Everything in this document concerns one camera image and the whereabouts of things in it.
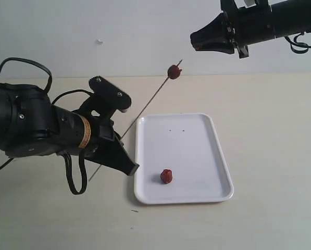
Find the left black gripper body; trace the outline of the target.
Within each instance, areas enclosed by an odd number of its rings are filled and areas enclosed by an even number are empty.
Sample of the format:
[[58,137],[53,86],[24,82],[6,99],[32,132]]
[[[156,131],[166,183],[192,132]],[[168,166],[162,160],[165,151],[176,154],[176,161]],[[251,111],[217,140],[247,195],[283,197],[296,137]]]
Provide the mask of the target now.
[[120,136],[114,131],[114,122],[101,116],[78,114],[53,106],[58,122],[58,134],[53,142],[61,151],[79,155],[84,150],[86,160],[94,163],[110,163],[123,155]]

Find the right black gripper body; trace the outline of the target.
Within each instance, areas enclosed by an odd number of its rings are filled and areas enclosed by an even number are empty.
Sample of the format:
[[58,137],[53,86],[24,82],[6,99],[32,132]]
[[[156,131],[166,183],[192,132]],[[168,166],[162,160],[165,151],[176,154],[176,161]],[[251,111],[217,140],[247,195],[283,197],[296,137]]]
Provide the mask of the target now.
[[227,18],[229,41],[240,59],[249,57],[249,45],[275,38],[270,5],[239,9],[235,1],[221,1],[220,7]]

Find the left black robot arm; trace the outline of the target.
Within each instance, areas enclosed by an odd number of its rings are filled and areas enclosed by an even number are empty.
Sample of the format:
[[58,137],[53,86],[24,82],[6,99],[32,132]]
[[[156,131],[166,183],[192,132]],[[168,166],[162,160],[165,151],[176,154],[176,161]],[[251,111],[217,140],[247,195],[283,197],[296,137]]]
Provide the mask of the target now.
[[131,98],[112,84],[94,87],[73,111],[51,103],[30,84],[0,83],[0,150],[10,158],[64,153],[132,175],[138,168],[114,131],[112,115]]

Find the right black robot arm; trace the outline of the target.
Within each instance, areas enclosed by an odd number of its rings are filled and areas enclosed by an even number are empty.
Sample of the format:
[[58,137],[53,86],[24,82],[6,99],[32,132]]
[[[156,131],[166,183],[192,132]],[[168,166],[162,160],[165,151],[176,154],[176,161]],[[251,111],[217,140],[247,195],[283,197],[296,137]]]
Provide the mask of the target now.
[[248,46],[285,38],[292,52],[305,54],[311,45],[299,42],[299,36],[311,33],[311,1],[246,1],[238,7],[234,0],[220,2],[221,13],[208,25],[190,35],[196,51],[249,56]]

